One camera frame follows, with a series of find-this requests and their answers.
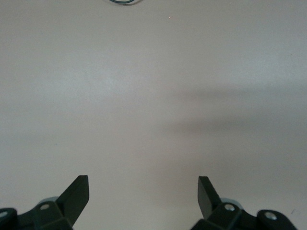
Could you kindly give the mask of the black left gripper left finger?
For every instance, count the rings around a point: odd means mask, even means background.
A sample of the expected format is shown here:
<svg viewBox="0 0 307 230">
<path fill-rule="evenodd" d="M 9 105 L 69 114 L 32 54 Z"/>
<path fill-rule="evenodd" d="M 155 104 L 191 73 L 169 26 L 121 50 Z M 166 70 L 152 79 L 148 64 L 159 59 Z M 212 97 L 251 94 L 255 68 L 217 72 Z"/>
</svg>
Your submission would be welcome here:
<svg viewBox="0 0 307 230">
<path fill-rule="evenodd" d="M 38 204 L 32 211 L 36 230 L 71 230 L 89 201 L 89 180 L 79 175 L 54 201 Z"/>
</svg>

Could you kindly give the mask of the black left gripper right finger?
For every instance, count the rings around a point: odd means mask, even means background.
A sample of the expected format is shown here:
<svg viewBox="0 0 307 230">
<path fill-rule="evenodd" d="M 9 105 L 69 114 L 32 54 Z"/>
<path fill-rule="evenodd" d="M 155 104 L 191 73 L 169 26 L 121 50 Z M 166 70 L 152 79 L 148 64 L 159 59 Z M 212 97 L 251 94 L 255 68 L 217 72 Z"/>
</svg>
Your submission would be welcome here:
<svg viewBox="0 0 307 230">
<path fill-rule="evenodd" d="M 192 230 L 257 230 L 257 218 L 238 205 L 222 201 L 207 176 L 198 178 L 198 204 L 203 218 Z"/>
</svg>

